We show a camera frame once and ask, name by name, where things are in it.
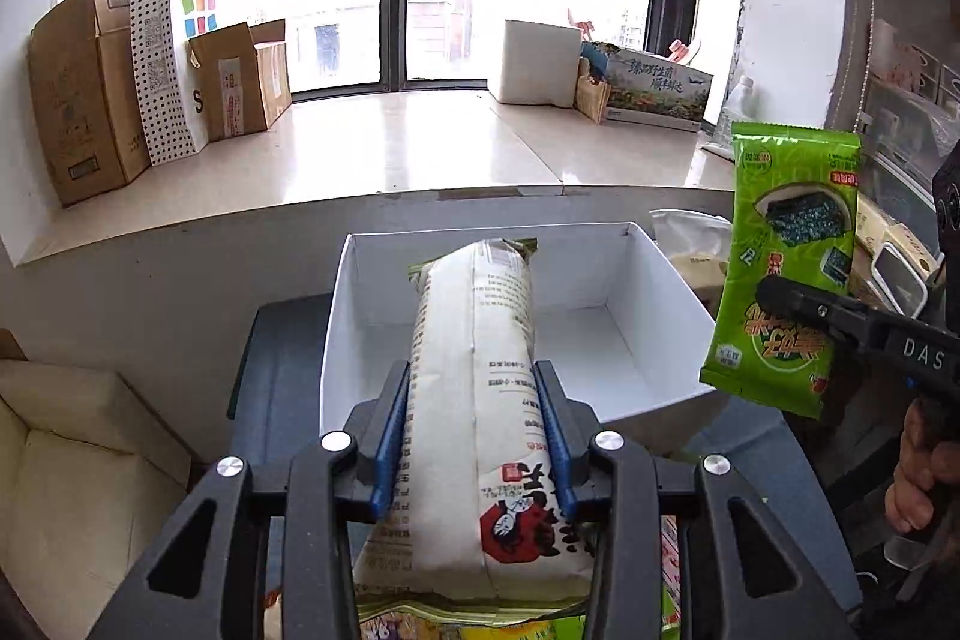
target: human hand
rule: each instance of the human hand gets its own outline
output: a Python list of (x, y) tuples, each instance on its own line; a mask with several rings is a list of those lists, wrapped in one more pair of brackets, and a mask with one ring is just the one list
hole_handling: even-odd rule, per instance
[(933, 504), (925, 492), (935, 482), (960, 485), (960, 442), (939, 442), (931, 450), (917, 400), (906, 411), (894, 485), (884, 497), (887, 521), (898, 533), (920, 530), (930, 523)]

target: triangular cutout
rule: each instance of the triangular cutout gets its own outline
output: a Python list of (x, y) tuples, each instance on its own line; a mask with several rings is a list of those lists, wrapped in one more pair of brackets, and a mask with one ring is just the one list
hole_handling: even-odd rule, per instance
[(796, 588), (797, 575), (746, 504), (734, 499), (728, 509), (747, 594), (754, 598), (769, 597)]
[(208, 499), (200, 504), (147, 576), (151, 591), (173, 594), (186, 600), (192, 600), (200, 594), (203, 562), (216, 513), (217, 504), (213, 500)]

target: open white box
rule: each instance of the open white box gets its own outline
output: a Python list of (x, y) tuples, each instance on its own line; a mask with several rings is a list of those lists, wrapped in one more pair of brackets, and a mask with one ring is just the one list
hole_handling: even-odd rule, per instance
[(410, 356), (419, 295), (407, 268), (478, 239), (536, 237), (536, 360), (571, 399), (656, 453), (682, 447), (726, 405), (699, 382), (713, 320), (635, 223), (353, 234), (344, 243), (320, 373), (320, 432), (379, 394)]

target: green snack package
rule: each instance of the green snack package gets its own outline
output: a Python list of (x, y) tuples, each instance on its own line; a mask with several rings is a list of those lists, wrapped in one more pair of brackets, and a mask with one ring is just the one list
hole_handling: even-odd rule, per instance
[(853, 261), (856, 134), (735, 122), (730, 266), (700, 379), (761, 405), (819, 418), (832, 345), (757, 305), (768, 274), (834, 293)]

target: blue gripper pad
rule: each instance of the blue gripper pad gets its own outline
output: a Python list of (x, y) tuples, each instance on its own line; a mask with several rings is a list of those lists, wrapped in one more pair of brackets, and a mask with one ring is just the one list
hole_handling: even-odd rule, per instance
[(573, 485), (570, 482), (570, 451), (566, 447), (563, 434), (560, 433), (553, 403), (539, 383), (536, 384), (536, 394), (539, 396), (541, 413), (544, 415), (544, 434), (546, 434), (547, 450), (550, 453), (550, 463), (553, 466), (553, 485), (557, 490), (557, 504), (560, 505), (563, 518), (573, 521), (576, 517), (577, 500), (573, 495)]
[(374, 459), (373, 493), (370, 504), (373, 514), (380, 520), (387, 514), (394, 501), (394, 480), (397, 478), (397, 466), (400, 464), (403, 445), (403, 423), (407, 416), (407, 381), (400, 386), (400, 392), (383, 429), (383, 437), (376, 449)]

